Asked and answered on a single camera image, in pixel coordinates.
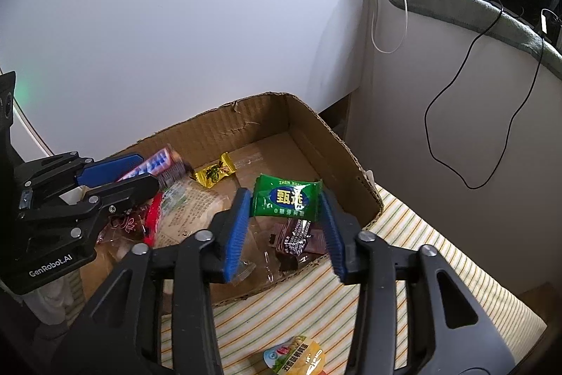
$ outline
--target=gray padded edge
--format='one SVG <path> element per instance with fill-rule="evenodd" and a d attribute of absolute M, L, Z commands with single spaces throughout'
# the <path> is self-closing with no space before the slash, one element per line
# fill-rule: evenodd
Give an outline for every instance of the gray padded edge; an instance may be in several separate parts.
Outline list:
<path fill-rule="evenodd" d="M 404 10 L 404 0 L 389 1 L 395 7 Z M 452 23 L 478 33 L 485 31 L 498 14 L 497 8 L 482 0 L 407 1 L 408 12 Z M 486 35 L 530 54 L 537 61 L 541 55 L 541 38 L 538 34 L 510 15 L 502 15 Z M 544 56 L 541 64 L 562 80 L 562 56 L 547 42 L 544 42 Z"/>

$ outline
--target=black mount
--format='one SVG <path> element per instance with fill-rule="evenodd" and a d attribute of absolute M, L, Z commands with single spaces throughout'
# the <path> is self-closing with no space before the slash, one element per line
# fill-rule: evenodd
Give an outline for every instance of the black mount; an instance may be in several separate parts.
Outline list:
<path fill-rule="evenodd" d="M 14 87 L 14 72 L 0 76 L 0 279 L 25 294 L 93 261 L 108 217 L 153 197 L 158 180 L 145 174 L 113 182 L 142 161 L 137 154 L 94 162 L 72 151 L 14 166 Z M 74 205 L 58 197 L 82 184 L 97 188 Z"/>
<path fill-rule="evenodd" d="M 53 357 L 53 375 L 222 375 L 209 283 L 224 283 L 222 235 L 241 215 L 250 192 L 240 188 L 230 210 L 180 245 L 150 250 L 141 243 L 115 266 L 80 313 Z M 160 363 L 162 283 L 174 279 L 174 370 Z"/>
<path fill-rule="evenodd" d="M 515 367 L 489 316 L 434 246 L 390 246 L 362 231 L 328 190 L 321 204 L 345 246 L 340 280 L 361 284 L 346 374 L 507 375 Z M 406 282 L 408 357 L 394 370 L 397 280 Z"/>

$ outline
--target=snack bag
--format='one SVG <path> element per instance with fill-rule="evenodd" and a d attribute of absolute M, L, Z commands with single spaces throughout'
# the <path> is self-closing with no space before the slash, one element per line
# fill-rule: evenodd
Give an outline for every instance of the snack bag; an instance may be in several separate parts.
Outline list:
<path fill-rule="evenodd" d="M 279 253 L 300 256 L 310 238 L 310 221 L 289 218 L 277 238 L 275 249 Z"/>
<path fill-rule="evenodd" d="M 297 336 L 263 352 L 263 360 L 279 375 L 321 375 L 325 353 L 310 337 Z"/>
<path fill-rule="evenodd" d="M 160 190 L 164 190 L 192 171 L 191 165 L 184 162 L 179 153 L 168 145 L 157 151 L 142 164 L 133 168 L 133 170 L 127 172 L 117 181 L 126 180 L 141 174 L 151 174 L 158 178 Z"/>
<path fill-rule="evenodd" d="M 195 172 L 195 179 L 205 188 L 212 188 L 222 178 L 228 177 L 235 172 L 236 169 L 228 153 L 223 153 L 216 163 Z"/>
<path fill-rule="evenodd" d="M 316 182 L 283 180 L 261 174 L 254 186 L 253 216 L 298 217 L 317 221 L 322 180 Z"/>
<path fill-rule="evenodd" d="M 143 242 L 146 243 L 149 247 L 154 247 L 156 243 L 156 233 L 158 232 L 158 224 L 160 223 L 160 211 L 162 205 L 162 191 L 158 192 L 154 199 L 152 199 L 152 203 L 150 204 L 150 208 L 146 214 L 144 219 L 144 239 Z"/>
<path fill-rule="evenodd" d="M 227 196 L 189 177 L 182 178 L 164 191 L 155 247 L 182 243 L 191 234 L 206 229 L 216 213 L 229 207 Z"/>

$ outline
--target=black cable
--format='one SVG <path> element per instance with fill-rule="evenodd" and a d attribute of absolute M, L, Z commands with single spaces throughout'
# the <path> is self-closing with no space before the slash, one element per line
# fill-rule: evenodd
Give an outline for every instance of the black cable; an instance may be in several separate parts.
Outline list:
<path fill-rule="evenodd" d="M 510 134 L 510 132 L 511 132 L 511 125 L 513 124 L 513 120 L 515 119 L 515 117 L 517 116 L 517 114 L 519 113 L 519 111 L 523 108 L 523 106 L 525 105 L 525 103 L 527 102 L 527 100 L 529 100 L 530 93 L 533 91 L 533 88 L 535 87 L 535 82 L 537 81 L 538 70 L 539 70 L 539 67 L 541 66 L 542 55 L 543 55 L 543 53 L 544 53 L 544 34 L 541 34 L 541 39 L 542 39 L 541 55 L 540 55 L 540 57 L 539 57 L 539 59 L 538 59 L 537 70 L 535 71 L 535 76 L 533 77 L 533 82 L 532 82 L 532 84 L 530 85 L 529 92 L 527 93 L 527 96 L 525 97 L 525 100 L 521 103 L 521 105 L 520 105 L 519 108 L 515 111 L 515 113 L 514 113 L 513 116 L 511 117 L 511 120 L 509 121 L 508 134 L 507 134 L 507 136 L 505 137 L 504 150 L 501 152 L 501 155 L 499 155 L 499 160 L 498 160 L 498 162 L 497 162 L 497 164 L 496 164 L 496 167 L 494 167 L 494 170 L 492 170 L 492 173 L 490 174 L 490 176 L 486 179 L 486 181 L 485 181 L 484 183 L 482 183 L 481 185 L 479 185 L 479 186 L 477 186 L 477 187 L 472 187 L 472 186 L 470 186 L 470 185 L 466 182 L 466 180 L 464 179 L 464 177 L 463 177 L 461 174 L 459 174 L 455 169 L 453 169 L 450 165 L 446 164 L 445 162 L 443 162 L 443 161 L 441 161 L 441 160 L 439 160 L 439 159 L 437 159 L 437 158 L 435 157 L 435 155 L 433 154 L 433 151 L 431 150 L 431 142 L 429 141 L 429 132 L 428 132 L 428 129 L 427 129 L 427 114 L 428 114 L 428 112 L 429 112 L 429 109 L 431 109 L 431 106 L 437 101 L 437 99 L 439 99 L 439 97 L 440 97 L 445 91 L 447 91 L 447 90 L 452 86 L 452 84 L 455 82 L 455 80 L 457 79 L 457 77 L 459 76 L 459 74 L 461 73 L 461 71 L 463 70 L 463 67 L 464 67 L 464 65 L 465 65 L 465 63 L 466 63 L 466 60 L 468 59 L 468 56 L 470 55 L 470 51 L 472 50 L 472 47 L 473 47 L 474 43 L 475 43 L 478 39 L 480 39 L 480 37 L 482 37 L 484 34 L 486 34 L 490 29 L 492 29 L 492 28 L 495 26 L 495 24 L 496 24 L 496 23 L 499 21 L 499 19 L 501 18 L 503 12 L 504 12 L 504 6 L 501 5 L 501 9 L 499 10 L 499 15 L 497 16 L 497 18 L 494 20 L 494 22 L 493 22 L 490 26 L 488 26 L 488 28 L 487 28 L 484 32 L 481 32 L 481 33 L 472 41 L 472 43 L 470 44 L 470 47 L 468 48 L 468 52 L 466 53 L 466 56 L 465 56 L 465 58 L 464 58 L 463 64 L 461 64 L 461 66 L 460 66 L 460 68 L 459 68 L 459 71 L 456 73 L 456 75 L 455 75 L 454 78 L 451 80 L 451 82 L 450 82 L 447 86 L 445 86 L 445 88 L 443 88 L 443 89 L 439 92 L 439 94 L 437 94 L 437 96 L 435 96 L 435 97 L 433 98 L 433 100 L 429 103 L 429 105 L 427 106 L 427 109 L 425 110 L 425 115 L 424 115 L 424 117 L 423 117 L 423 121 L 424 121 L 424 125 L 425 125 L 425 138 L 427 139 L 427 146 L 428 146 L 428 148 L 429 148 L 429 154 L 431 154 L 431 157 L 432 157 L 435 161 L 437 161 L 439 164 L 444 165 L 444 166 L 447 167 L 449 170 L 451 170 L 452 172 L 454 172 L 455 174 L 457 174 L 457 175 L 459 176 L 459 178 L 463 181 L 464 185 L 465 185 L 468 189 L 479 189 L 479 188 L 484 187 L 484 186 L 490 181 L 490 179 L 494 176 L 494 174 L 496 173 L 497 168 L 499 167 L 499 163 L 501 163 L 501 160 L 502 160 L 503 157 L 504 157 L 505 150 L 507 150 L 507 148 L 508 148 L 509 134 Z"/>
<path fill-rule="evenodd" d="M 516 17 L 512 17 L 513 19 L 519 19 L 521 18 L 523 15 L 525 14 L 525 8 L 524 6 L 521 6 L 521 13 L 519 15 L 517 15 Z"/>

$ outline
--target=green light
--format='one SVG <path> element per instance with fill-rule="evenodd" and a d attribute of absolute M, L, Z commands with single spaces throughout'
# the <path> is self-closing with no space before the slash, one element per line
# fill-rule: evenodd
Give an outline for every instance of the green light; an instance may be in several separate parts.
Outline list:
<path fill-rule="evenodd" d="M 20 107 L 24 108 L 30 101 L 29 98 L 29 85 L 25 82 L 25 80 L 16 80 L 16 90 L 14 91 L 14 97 Z"/>

